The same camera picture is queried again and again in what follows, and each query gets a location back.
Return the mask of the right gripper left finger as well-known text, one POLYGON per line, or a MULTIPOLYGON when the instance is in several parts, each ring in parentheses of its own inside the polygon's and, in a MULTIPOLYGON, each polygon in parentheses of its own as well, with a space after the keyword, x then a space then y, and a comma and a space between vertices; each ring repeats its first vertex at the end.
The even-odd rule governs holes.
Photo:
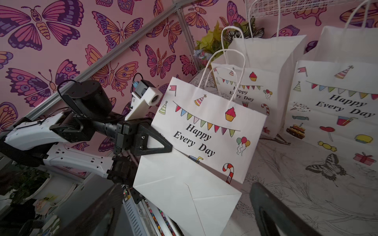
POLYGON ((114 185, 66 226, 57 236, 113 236, 123 203, 123 189, 114 185))

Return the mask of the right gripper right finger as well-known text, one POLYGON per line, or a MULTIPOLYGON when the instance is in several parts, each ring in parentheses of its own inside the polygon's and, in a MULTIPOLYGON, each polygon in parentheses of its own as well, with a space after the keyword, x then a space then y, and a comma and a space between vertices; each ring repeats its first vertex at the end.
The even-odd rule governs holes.
POLYGON ((320 235, 260 183, 252 184, 250 201, 262 236, 320 235))

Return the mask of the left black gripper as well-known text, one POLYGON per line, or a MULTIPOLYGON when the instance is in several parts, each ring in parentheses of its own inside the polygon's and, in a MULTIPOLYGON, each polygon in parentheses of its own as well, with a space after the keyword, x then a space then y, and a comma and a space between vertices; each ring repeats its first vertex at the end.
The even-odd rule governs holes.
POLYGON ((147 118, 119 121, 115 126, 113 153, 125 150, 135 156, 170 153, 173 145, 148 124, 147 118))

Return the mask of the white party paper bag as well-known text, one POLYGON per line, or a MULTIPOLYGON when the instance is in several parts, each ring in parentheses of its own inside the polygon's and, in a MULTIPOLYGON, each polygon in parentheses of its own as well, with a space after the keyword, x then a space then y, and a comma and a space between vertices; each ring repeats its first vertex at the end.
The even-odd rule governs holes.
POLYGON ((172 78, 151 124, 172 151, 140 158, 133 187, 186 236, 222 234, 266 115, 172 78))

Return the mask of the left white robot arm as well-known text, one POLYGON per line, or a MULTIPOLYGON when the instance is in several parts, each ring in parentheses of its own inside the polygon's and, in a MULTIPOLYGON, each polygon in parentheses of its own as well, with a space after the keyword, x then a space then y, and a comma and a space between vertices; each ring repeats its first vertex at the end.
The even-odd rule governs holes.
POLYGON ((169 153, 172 144, 144 117, 162 93, 149 81, 134 81, 126 115, 114 113, 101 84, 95 80, 73 81, 60 93, 66 111, 39 121, 23 118, 1 138, 1 153, 28 167, 63 166, 91 172, 114 183, 132 186, 137 164, 131 156, 169 153), (113 142, 113 157, 91 155, 72 148, 89 141, 95 133, 113 142))

